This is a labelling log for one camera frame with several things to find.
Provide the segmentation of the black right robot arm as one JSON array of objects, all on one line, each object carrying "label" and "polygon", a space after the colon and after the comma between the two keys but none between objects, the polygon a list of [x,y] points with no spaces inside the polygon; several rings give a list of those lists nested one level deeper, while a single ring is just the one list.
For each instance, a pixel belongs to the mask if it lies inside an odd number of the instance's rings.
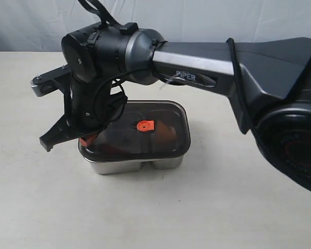
[{"label": "black right robot arm", "polygon": [[40,137],[45,150],[105,130],[127,102],[112,87],[160,80],[227,97],[241,133],[251,132],[274,168],[311,191],[311,38],[169,42],[136,23],[98,22],[65,35],[61,48],[66,65],[34,84],[39,96],[64,95],[64,115]]}]

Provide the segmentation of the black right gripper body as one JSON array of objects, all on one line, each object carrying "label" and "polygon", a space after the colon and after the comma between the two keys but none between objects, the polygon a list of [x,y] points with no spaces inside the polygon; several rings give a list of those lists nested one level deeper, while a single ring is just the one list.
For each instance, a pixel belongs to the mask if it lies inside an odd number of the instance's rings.
[{"label": "black right gripper body", "polygon": [[44,149],[99,134],[116,121],[127,102],[123,82],[98,78],[87,83],[71,78],[64,85],[64,115],[39,138]]}]

